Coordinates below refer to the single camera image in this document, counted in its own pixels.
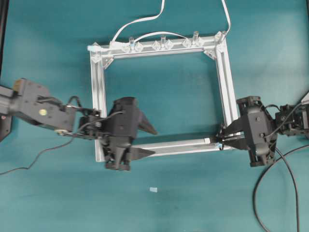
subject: wire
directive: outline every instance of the wire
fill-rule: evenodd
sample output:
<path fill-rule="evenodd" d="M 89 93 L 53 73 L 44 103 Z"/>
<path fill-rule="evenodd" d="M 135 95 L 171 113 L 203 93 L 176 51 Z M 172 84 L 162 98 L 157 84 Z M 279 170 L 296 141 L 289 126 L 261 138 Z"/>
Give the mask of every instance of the wire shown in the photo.
<path fill-rule="evenodd" d="M 159 14 L 157 14 L 157 15 L 155 15 L 155 16 L 145 17 L 145 18 L 139 18 L 139 19 L 133 20 L 133 21 L 130 22 L 130 23 L 127 23 L 127 24 L 123 25 L 123 26 L 116 32 L 116 34 L 114 35 L 114 37 L 113 37 L 113 39 L 112 39 L 112 42 L 115 42 L 116 39 L 117 39 L 117 37 L 119 36 L 119 34 L 122 32 L 122 30 L 123 30 L 124 28 L 126 28 L 127 26 L 129 26 L 130 24 L 138 23 L 138 22 L 144 22 L 144 21 L 149 21 L 149 20 L 154 20 L 154 19 L 158 18 L 158 17 L 162 14 L 162 12 L 163 12 L 163 10 L 164 10 L 164 5 L 165 5 L 165 0 L 162 0 L 162 2 L 161 2 L 161 10 L 160 10 Z"/>
<path fill-rule="evenodd" d="M 69 105 L 74 99 L 76 100 L 76 103 L 77 103 L 78 107 L 82 108 L 81 100 L 77 96 L 70 97 L 67 105 Z"/>
<path fill-rule="evenodd" d="M 151 32 L 151 33 L 148 33 L 148 34 L 144 34 L 140 37 L 138 37 L 136 40 L 134 40 L 134 42 L 138 42 L 139 40 L 142 40 L 144 38 L 147 38 L 147 37 L 150 37 L 150 36 L 154 36 L 154 35 L 176 35 L 178 37 L 182 37 L 184 39 L 187 39 L 187 37 L 183 36 L 183 35 L 180 35 L 180 34 L 177 34 L 177 33 L 174 33 L 174 32 L 168 32 L 168 31 L 157 31 L 157 32 Z"/>
<path fill-rule="evenodd" d="M 34 161 L 33 161 L 28 167 L 14 168 L 14 169 L 5 171 L 5 172 L 3 172 L 3 173 L 0 173 L 0 175 L 5 175 L 5 174 L 8 174 L 8 173 L 10 173 L 10 172 L 17 171 L 17 170 L 29 170 L 29 169 L 38 161 L 38 159 L 39 159 L 39 157 L 41 156 L 41 154 L 45 153 L 46 151 L 56 150 L 56 149 L 58 149 L 58 148 L 62 148 L 62 147 L 64 147 L 64 146 L 69 145 L 70 143 L 73 142 L 73 140 L 76 138 L 75 136 L 76 136 L 83 128 L 85 128 L 85 127 L 87 127 L 87 126 L 89 126 L 89 125 L 91 125 L 91 124 L 93 124 L 93 123 L 107 120 L 107 119 L 113 117 L 114 115 L 122 114 L 122 113 L 123 113 L 123 111 L 114 112 L 114 113 L 110 114 L 110 115 L 109 115 L 108 117 L 106 117 L 106 118 L 100 118 L 100 119 L 98 119 L 98 120 L 95 120 L 95 121 L 92 121 L 92 122 L 87 122 L 87 123 L 83 124 L 79 129 L 77 129 L 77 131 L 76 131 L 74 134 L 72 134 L 72 138 L 71 138 L 69 141 L 67 141 L 66 143 L 64 143 L 64 144 L 62 144 L 62 145 L 59 145 L 59 146 L 54 146 L 54 147 L 52 147 L 52 148 L 47 148 L 47 149 L 44 149 L 44 150 L 40 151 L 40 152 L 37 154 L 37 156 L 35 157 Z"/>
<path fill-rule="evenodd" d="M 39 98 L 37 100 L 37 102 L 38 103 L 53 102 L 53 103 L 56 103 L 58 105 L 63 105 L 62 101 L 60 101 L 59 99 L 54 98 L 54 97 Z"/>
<path fill-rule="evenodd" d="M 274 104 L 270 104 L 270 105 L 265 106 L 265 109 L 270 108 L 270 107 L 277 108 L 279 111 L 281 111 L 280 108 L 279 108 L 277 105 L 274 105 Z"/>
<path fill-rule="evenodd" d="M 286 160 L 286 158 L 284 157 L 284 155 L 279 151 L 278 148 L 276 148 L 277 153 L 280 155 L 281 159 L 283 159 L 286 167 L 288 168 L 291 178 L 293 180 L 293 184 L 294 184 L 294 189 L 295 189 L 295 199 L 296 199 L 296 225 L 297 225 L 297 232 L 299 232 L 299 198 L 298 198 L 298 188 L 297 188 L 297 183 L 295 180 L 295 176 L 294 173 L 288 163 L 288 161 Z"/>
<path fill-rule="evenodd" d="M 231 30 L 231 18 L 230 18 L 229 12 L 228 12 L 228 8 L 227 8 L 227 5 L 226 5 L 226 1 L 225 1 L 225 0 L 221 0 L 221 2 L 222 2 L 223 9 L 224 9 L 224 12 L 225 12 L 225 16 L 226 16 L 226 20 L 227 20 L 228 27 L 227 27 L 227 30 L 224 31 L 224 32 L 222 33 L 222 36 L 221 36 L 221 38 L 220 38 L 220 43 L 224 40 L 224 38 L 227 36 L 227 34 L 229 33 L 229 31 Z M 119 34 L 122 32 L 122 30 L 123 30 L 124 28 L 126 28 L 127 26 L 129 26 L 130 24 L 133 24 L 133 23 L 138 23 L 138 22 L 144 22 L 144 21 L 150 21 L 150 20 L 157 19 L 157 18 L 163 13 L 164 6 L 165 6 L 165 0 L 162 0 L 162 2 L 161 2 L 161 9 L 160 9 L 159 14 L 157 14 L 157 15 L 155 15 L 155 16 L 150 16 L 150 17 L 145 17 L 145 18 L 139 18 L 139 19 L 133 20 L 132 22 L 129 22 L 129 23 L 123 25 L 123 26 L 116 32 L 116 34 L 114 35 L 114 37 L 113 37 L 113 39 L 112 39 L 112 41 L 111 41 L 111 44 L 113 44 L 114 47 L 123 46 L 123 45 L 127 44 L 127 43 L 120 43 L 120 44 L 117 44 L 118 42 L 116 42 L 116 39 L 118 38 L 118 36 L 119 36 Z M 138 41 L 141 40 L 141 39 L 144 39 L 144 38 L 147 38 L 147 37 L 150 37 L 150 36 L 154 36 L 154 35 L 159 35 L 159 34 L 176 35 L 176 36 L 179 36 L 179 37 L 182 37 L 182 38 L 187 39 L 187 37 L 182 36 L 182 35 L 177 34 L 177 33 L 174 33 L 174 32 L 157 31 L 157 32 L 152 32 L 152 33 L 144 34 L 144 35 L 140 36 L 139 38 L 137 38 L 136 40 L 134 40 L 134 42 L 138 42 Z"/>
<path fill-rule="evenodd" d="M 305 149 L 305 148 L 309 148 L 309 145 L 305 145 L 305 146 L 301 146 L 298 148 L 295 148 L 289 152 L 287 152 L 285 155 L 283 155 L 283 157 L 286 157 L 296 151 Z M 271 164 L 270 166 L 268 166 L 266 169 L 263 170 L 263 172 L 261 173 L 261 175 L 259 176 L 255 186 L 254 186 L 254 190 L 253 190 L 253 195 L 252 195 L 252 199 L 253 199 L 253 211 L 254 211 L 254 215 L 256 217 L 256 219 L 258 220 L 258 222 L 260 223 L 260 225 L 262 226 L 262 228 L 266 231 L 269 232 L 269 229 L 262 223 L 258 213 L 257 213 L 257 209 L 256 209 L 256 193 L 257 193 L 257 189 L 261 183 L 261 181 L 263 180 L 264 176 L 266 175 L 266 173 L 278 162 L 282 159 L 282 157 L 279 157 L 273 164 Z"/>
<path fill-rule="evenodd" d="M 221 2 L 222 2 L 222 5 L 223 5 L 224 13 L 225 13 L 227 24 L 228 24 L 228 27 L 227 27 L 227 30 L 226 30 L 226 33 L 225 33 L 225 36 L 226 36 L 231 30 L 231 18 L 230 18 L 230 14 L 228 13 L 226 1 L 221 0 Z"/>
<path fill-rule="evenodd" d="M 289 119 L 289 117 L 294 113 L 295 110 L 297 110 L 301 105 L 305 104 L 305 103 L 308 103 L 309 100 L 307 101 L 303 101 L 303 102 L 300 102 L 299 104 L 297 104 L 292 110 L 291 112 L 286 116 L 285 120 L 272 132 L 270 133 L 269 135 L 266 135 L 265 138 L 267 137 L 271 137 L 274 133 L 276 133 L 284 124 L 285 122 Z"/>

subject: clear plastic peg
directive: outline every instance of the clear plastic peg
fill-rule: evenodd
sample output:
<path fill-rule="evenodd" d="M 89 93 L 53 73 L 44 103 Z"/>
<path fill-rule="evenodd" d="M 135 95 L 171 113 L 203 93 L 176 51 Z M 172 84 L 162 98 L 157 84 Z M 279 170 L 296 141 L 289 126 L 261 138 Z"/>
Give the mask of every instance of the clear plastic peg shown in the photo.
<path fill-rule="evenodd" d="M 164 47 L 166 43 L 166 36 L 165 35 L 161 35 L 161 47 Z"/>
<path fill-rule="evenodd" d="M 198 39 L 198 31 L 193 32 L 192 44 L 196 45 Z"/>
<path fill-rule="evenodd" d="M 134 42 L 134 38 L 132 36 L 129 38 L 129 46 L 131 48 L 131 51 L 134 51 L 135 42 Z"/>

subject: black cable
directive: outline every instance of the black cable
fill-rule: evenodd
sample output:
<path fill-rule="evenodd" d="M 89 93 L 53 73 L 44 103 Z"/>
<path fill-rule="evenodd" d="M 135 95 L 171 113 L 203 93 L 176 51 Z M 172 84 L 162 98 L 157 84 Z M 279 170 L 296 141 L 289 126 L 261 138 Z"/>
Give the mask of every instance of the black cable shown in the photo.
<path fill-rule="evenodd" d="M 277 153 L 280 155 L 281 159 L 283 159 L 286 167 L 288 168 L 291 178 L 293 180 L 293 184 L 294 184 L 294 189 L 295 189 L 295 199 L 296 199 L 296 226 L 297 226 L 297 232 L 299 232 L 299 198 L 298 198 L 298 187 L 297 187 L 297 183 L 295 180 L 295 176 L 294 173 L 291 169 L 291 166 L 289 165 L 288 161 L 286 160 L 286 158 L 284 157 L 284 155 L 279 151 L 278 148 L 276 148 Z"/>
<path fill-rule="evenodd" d="M 79 97 L 77 97 L 77 96 L 70 97 L 67 105 L 69 105 L 74 99 L 76 100 L 76 103 L 77 103 L 78 107 L 82 108 L 81 101 L 80 101 Z"/>
<path fill-rule="evenodd" d="M 283 157 L 286 157 L 290 154 L 292 154 L 293 152 L 296 152 L 296 151 L 299 151 L 299 150 L 302 150 L 302 149 L 305 149 L 305 148 L 309 148 L 309 145 L 305 145 L 305 146 L 301 146 L 301 147 L 298 147 L 298 148 L 295 148 L 289 152 L 287 152 L 285 155 L 283 155 Z M 254 186 L 254 190 L 253 190 L 253 195 L 252 195 L 252 198 L 253 198 L 253 211 L 254 211 L 254 215 L 256 217 L 256 219 L 258 220 L 258 222 L 260 223 L 260 225 L 262 226 L 262 228 L 266 231 L 266 232 L 269 232 L 268 228 L 262 223 L 258 213 L 257 213 L 257 209 L 256 209 L 256 193 L 257 193 L 257 189 L 262 181 L 262 179 L 264 178 L 264 176 L 266 175 L 266 173 L 279 161 L 281 160 L 282 157 L 279 157 L 273 164 L 271 164 L 270 166 L 268 166 L 266 169 L 263 170 L 263 172 L 261 173 L 261 175 L 259 176 L 255 186 Z"/>
<path fill-rule="evenodd" d="M 3 47 L 6 19 L 8 17 L 9 0 L 0 0 L 0 76 L 2 71 Z"/>
<path fill-rule="evenodd" d="M 277 105 L 270 104 L 270 105 L 265 106 L 265 109 L 267 109 L 267 108 L 269 108 L 269 107 L 275 107 L 275 108 L 277 108 L 277 109 L 280 111 L 280 108 L 279 108 Z"/>
<path fill-rule="evenodd" d="M 53 102 L 53 103 L 56 103 L 58 105 L 63 105 L 62 101 L 60 101 L 59 99 L 57 98 L 54 98 L 54 97 L 44 97 L 44 98 L 39 98 L 37 100 L 38 103 L 44 103 L 44 102 Z"/>
<path fill-rule="evenodd" d="M 305 104 L 305 103 L 308 103 L 308 101 L 303 101 L 303 102 L 300 102 L 299 104 L 297 104 L 291 111 L 290 113 L 286 116 L 285 120 L 272 132 L 270 133 L 269 135 L 266 135 L 265 138 L 267 137 L 271 137 L 274 133 L 276 133 L 284 124 L 285 122 L 289 119 L 289 117 L 294 113 L 295 110 L 297 110 L 301 105 Z"/>
<path fill-rule="evenodd" d="M 77 131 L 76 131 L 74 134 L 72 134 L 72 138 L 71 138 L 69 141 L 67 141 L 66 143 L 64 143 L 64 144 L 62 144 L 62 145 L 59 145 L 59 146 L 54 146 L 54 147 L 52 147 L 52 148 L 48 148 L 48 149 L 45 149 L 45 150 L 40 151 L 40 152 L 37 154 L 37 156 L 35 157 L 34 161 L 33 161 L 28 167 L 14 168 L 14 169 L 5 171 L 5 172 L 3 172 L 3 173 L 0 173 L 0 175 L 5 175 L 5 174 L 8 174 L 8 173 L 10 173 L 10 172 L 17 171 L 17 170 L 29 170 L 29 169 L 36 163 L 36 161 L 38 161 L 38 159 L 39 159 L 39 157 L 41 156 L 41 154 L 43 154 L 43 153 L 46 152 L 46 151 L 56 150 L 56 149 L 58 149 L 58 148 L 61 148 L 61 147 L 64 147 L 64 146 L 69 145 L 69 144 L 72 143 L 73 140 L 76 138 L 75 135 L 77 135 L 78 132 L 80 132 L 83 128 L 89 126 L 90 124 L 93 124 L 93 123 L 96 123 L 96 122 L 100 122 L 100 121 L 107 120 L 107 119 L 113 117 L 113 116 L 116 115 L 116 114 L 122 114 L 122 113 L 123 113 L 122 111 L 114 112 L 114 113 L 112 113 L 111 115 L 109 115 L 108 117 L 100 118 L 100 119 L 98 119 L 98 120 L 95 120 L 95 121 L 92 121 L 92 122 L 88 122 L 88 123 L 83 124 L 79 129 L 77 129 Z"/>

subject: bolt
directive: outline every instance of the bolt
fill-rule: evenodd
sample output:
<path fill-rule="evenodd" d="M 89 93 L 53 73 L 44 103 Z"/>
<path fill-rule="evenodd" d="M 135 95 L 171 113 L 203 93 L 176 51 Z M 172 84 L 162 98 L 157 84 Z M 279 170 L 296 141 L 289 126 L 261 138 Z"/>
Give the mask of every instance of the bolt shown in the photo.
<path fill-rule="evenodd" d="M 96 122 L 96 127 L 101 127 L 102 123 L 101 122 Z"/>
<path fill-rule="evenodd" d="M 39 114 L 42 115 L 42 116 L 45 116 L 45 115 L 47 115 L 47 110 L 41 109 L 41 110 L 39 110 Z"/>

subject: white cable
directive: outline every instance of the white cable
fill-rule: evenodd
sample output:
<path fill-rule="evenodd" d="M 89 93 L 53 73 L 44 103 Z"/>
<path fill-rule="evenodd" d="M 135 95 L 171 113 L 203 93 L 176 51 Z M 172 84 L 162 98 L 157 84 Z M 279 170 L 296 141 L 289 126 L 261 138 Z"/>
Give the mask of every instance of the white cable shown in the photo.
<path fill-rule="evenodd" d="M 230 15 L 228 13 L 228 8 L 227 8 L 227 5 L 226 5 L 226 1 L 225 0 L 221 0 L 221 2 L 222 2 L 222 5 L 223 5 L 223 9 L 224 9 L 224 13 L 225 13 L 225 16 L 226 16 L 228 27 L 227 27 L 226 31 L 223 31 L 223 33 L 221 35 L 221 38 L 219 40 L 219 43 L 222 43 L 222 41 L 225 39 L 225 37 L 227 36 L 229 31 L 231 30 L 231 18 L 230 18 Z"/>
<path fill-rule="evenodd" d="M 224 9 L 227 24 L 228 24 L 228 28 L 227 28 L 227 31 L 226 31 L 226 34 L 225 34 L 225 35 L 227 35 L 229 33 L 229 31 L 231 30 L 231 18 L 230 18 L 230 15 L 228 13 L 228 9 L 227 9 L 225 0 L 221 0 L 221 2 L 222 2 L 222 5 L 223 5 L 223 9 Z"/>
<path fill-rule="evenodd" d="M 148 33 L 148 34 L 144 34 L 144 35 L 138 37 L 136 40 L 134 40 L 134 42 L 138 42 L 139 40 L 142 40 L 144 38 L 147 38 L 147 37 L 150 37 L 150 36 L 154 36 L 154 35 L 176 35 L 176 36 L 182 37 L 184 39 L 187 39 L 187 37 L 185 37 L 183 35 L 180 35 L 180 34 L 177 34 L 177 33 L 168 32 L 168 31 L 156 31 L 156 32 L 151 32 L 151 33 Z"/>
<path fill-rule="evenodd" d="M 164 10 L 164 4 L 165 4 L 165 0 L 162 0 L 162 3 L 161 3 L 161 10 L 160 10 L 160 13 L 159 13 L 159 14 L 157 14 L 157 15 L 155 15 L 155 16 L 151 16 L 151 17 L 139 18 L 139 19 L 136 19 L 136 20 L 134 20 L 134 21 L 132 21 L 132 22 L 130 22 L 130 23 L 127 23 L 127 24 L 123 25 L 123 26 L 117 31 L 117 33 L 114 35 L 114 37 L 113 37 L 113 39 L 112 39 L 112 42 L 115 42 L 115 41 L 116 41 L 118 35 L 119 35 L 119 34 L 122 32 L 122 30 L 123 30 L 124 28 L 126 28 L 128 25 L 130 25 L 130 24 L 132 24 L 132 23 L 138 23 L 138 22 L 143 22 L 143 21 L 149 21 L 149 20 L 153 20 L 153 19 L 158 18 L 158 17 L 162 14 L 162 12 L 163 12 L 163 10 Z"/>

